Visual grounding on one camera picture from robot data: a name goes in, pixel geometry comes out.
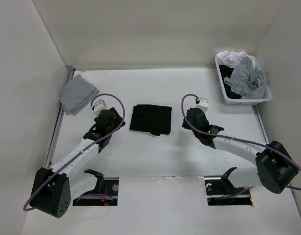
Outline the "black tank top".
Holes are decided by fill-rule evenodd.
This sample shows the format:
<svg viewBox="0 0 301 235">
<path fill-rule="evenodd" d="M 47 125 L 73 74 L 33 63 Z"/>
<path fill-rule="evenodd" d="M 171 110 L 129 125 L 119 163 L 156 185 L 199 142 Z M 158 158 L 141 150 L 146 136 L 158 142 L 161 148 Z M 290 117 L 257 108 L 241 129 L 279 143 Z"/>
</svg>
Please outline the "black tank top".
<svg viewBox="0 0 301 235">
<path fill-rule="evenodd" d="M 138 104 L 133 107 L 129 129 L 154 136 L 171 132 L 172 108 L 168 106 Z"/>
</svg>

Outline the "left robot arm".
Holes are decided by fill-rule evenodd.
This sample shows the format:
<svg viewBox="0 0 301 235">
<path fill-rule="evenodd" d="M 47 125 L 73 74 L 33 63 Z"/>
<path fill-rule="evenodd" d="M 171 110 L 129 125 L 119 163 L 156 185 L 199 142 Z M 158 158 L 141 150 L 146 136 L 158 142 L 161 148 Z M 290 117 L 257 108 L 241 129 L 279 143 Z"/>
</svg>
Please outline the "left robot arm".
<svg viewBox="0 0 301 235">
<path fill-rule="evenodd" d="M 29 210 L 30 206 L 32 210 L 62 217 L 73 200 L 72 179 L 109 144 L 112 134 L 124 125 L 123 117 L 114 107 L 100 111 L 94 119 L 94 125 L 66 157 L 54 166 L 42 167 L 36 172 L 31 196 L 24 209 Z"/>
</svg>

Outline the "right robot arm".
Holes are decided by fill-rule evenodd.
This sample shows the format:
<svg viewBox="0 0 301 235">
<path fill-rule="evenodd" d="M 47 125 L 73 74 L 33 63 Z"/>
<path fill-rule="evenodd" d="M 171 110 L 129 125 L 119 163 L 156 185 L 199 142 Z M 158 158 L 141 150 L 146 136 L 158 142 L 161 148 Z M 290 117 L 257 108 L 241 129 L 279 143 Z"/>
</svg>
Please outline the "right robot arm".
<svg viewBox="0 0 301 235">
<path fill-rule="evenodd" d="M 182 114 L 182 127 L 191 130 L 201 144 L 229 152 L 255 166 L 255 170 L 249 173 L 232 174 L 236 169 L 232 167 L 221 176 L 208 177 L 207 188 L 215 189 L 216 185 L 220 185 L 225 194 L 230 194 L 242 187 L 262 186 L 280 194 L 301 171 L 280 142 L 261 144 L 221 135 L 224 128 L 209 124 L 200 108 L 190 108 Z"/>
</svg>

